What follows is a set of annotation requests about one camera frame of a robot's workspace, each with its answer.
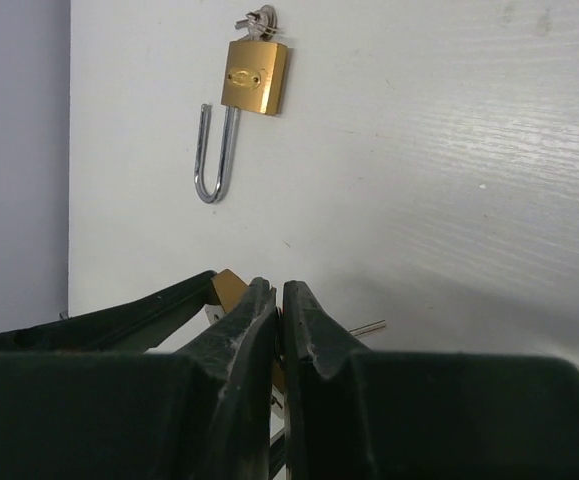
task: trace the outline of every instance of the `padlock body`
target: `padlock body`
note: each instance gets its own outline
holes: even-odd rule
[[[222,104],[275,115],[279,110],[286,62],[287,47],[280,43],[231,42]]]

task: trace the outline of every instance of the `gray wall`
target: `gray wall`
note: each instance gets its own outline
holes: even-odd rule
[[[69,10],[0,0],[0,331],[67,305]]]

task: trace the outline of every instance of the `brass padlock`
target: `brass padlock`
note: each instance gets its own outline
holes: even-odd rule
[[[222,104],[275,115],[280,105],[287,47],[281,43],[238,40],[229,44]]]

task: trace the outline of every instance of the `black object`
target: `black object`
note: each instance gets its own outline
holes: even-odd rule
[[[300,480],[579,478],[570,364],[373,352],[301,282],[282,314],[255,279],[178,352],[127,353],[214,303],[213,275],[0,334],[0,479],[265,479],[285,450]],[[270,446],[276,358],[287,435]]]

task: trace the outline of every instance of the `wood grain surface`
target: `wood grain surface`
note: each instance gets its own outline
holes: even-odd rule
[[[70,314],[205,269],[309,283],[376,348],[579,366],[579,1],[287,0],[278,117],[192,171],[242,0],[72,0]]]

